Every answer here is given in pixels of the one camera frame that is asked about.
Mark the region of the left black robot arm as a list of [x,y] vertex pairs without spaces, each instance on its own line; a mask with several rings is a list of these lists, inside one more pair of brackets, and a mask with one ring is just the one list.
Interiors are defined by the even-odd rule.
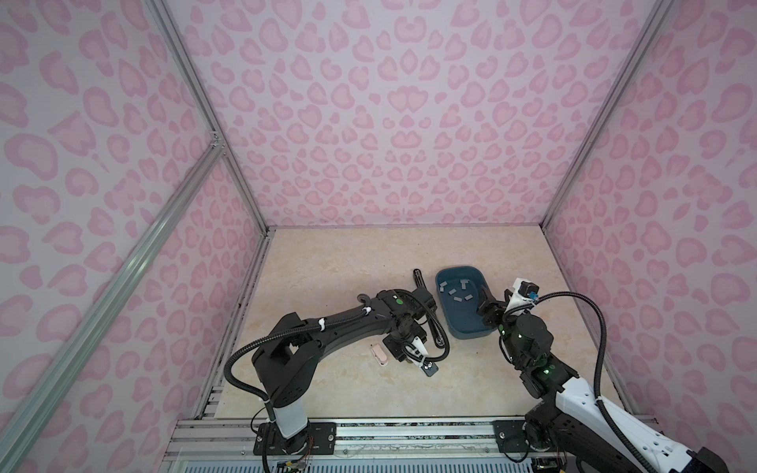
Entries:
[[252,366],[267,394],[268,411],[278,435],[286,441],[305,433],[309,419],[303,397],[325,357],[364,339],[382,336],[399,362],[434,368],[451,352],[449,337],[436,317],[428,290],[384,290],[360,295],[359,307],[329,317],[282,317],[260,347]]

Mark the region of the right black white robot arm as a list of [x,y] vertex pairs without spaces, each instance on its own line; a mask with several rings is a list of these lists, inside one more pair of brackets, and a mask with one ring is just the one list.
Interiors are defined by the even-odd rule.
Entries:
[[[497,330],[505,359],[520,375],[538,404],[524,417],[524,441],[536,449],[560,449],[577,465],[598,472],[725,472],[717,453],[694,451],[628,413],[601,393],[607,325],[589,297],[562,291],[538,293],[538,285],[518,280],[516,289],[497,300],[487,288],[479,292],[477,313]],[[600,342],[593,378],[587,380],[552,351],[554,336],[535,313],[547,301],[570,298],[587,304],[599,318]]]

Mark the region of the pink small stapler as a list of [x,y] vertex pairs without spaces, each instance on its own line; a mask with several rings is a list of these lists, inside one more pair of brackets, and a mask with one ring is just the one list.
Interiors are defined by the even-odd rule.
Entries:
[[371,353],[375,360],[383,367],[388,364],[388,354],[384,350],[384,347],[380,344],[373,344],[371,346]]

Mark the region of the teal plastic tray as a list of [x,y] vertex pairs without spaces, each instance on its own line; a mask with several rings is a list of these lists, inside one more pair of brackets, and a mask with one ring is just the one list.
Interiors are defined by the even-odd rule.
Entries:
[[[461,289],[461,280],[467,281],[467,289]],[[440,292],[439,285],[447,282],[445,292]],[[439,302],[447,319],[449,332],[459,340],[470,340],[489,335],[494,329],[484,326],[479,315],[478,293],[481,287],[488,287],[483,274],[472,266],[457,266],[441,270],[436,276]],[[449,295],[451,289],[457,289],[454,295]],[[465,301],[465,296],[473,295],[473,299]],[[463,298],[456,302],[453,297]]]

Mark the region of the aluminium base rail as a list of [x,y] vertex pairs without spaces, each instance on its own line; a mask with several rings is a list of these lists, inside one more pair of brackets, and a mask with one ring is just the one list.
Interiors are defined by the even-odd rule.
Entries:
[[293,453],[246,419],[181,421],[162,472],[559,472],[572,471],[569,439],[532,451],[522,417],[317,419]]

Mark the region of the aluminium frame diagonal bar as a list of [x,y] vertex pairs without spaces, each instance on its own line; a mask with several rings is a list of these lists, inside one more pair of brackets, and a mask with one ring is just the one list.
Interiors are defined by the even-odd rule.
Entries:
[[116,276],[104,287],[72,336],[45,368],[2,432],[3,472],[16,471],[27,457],[225,151],[223,141],[208,147],[134,246]]

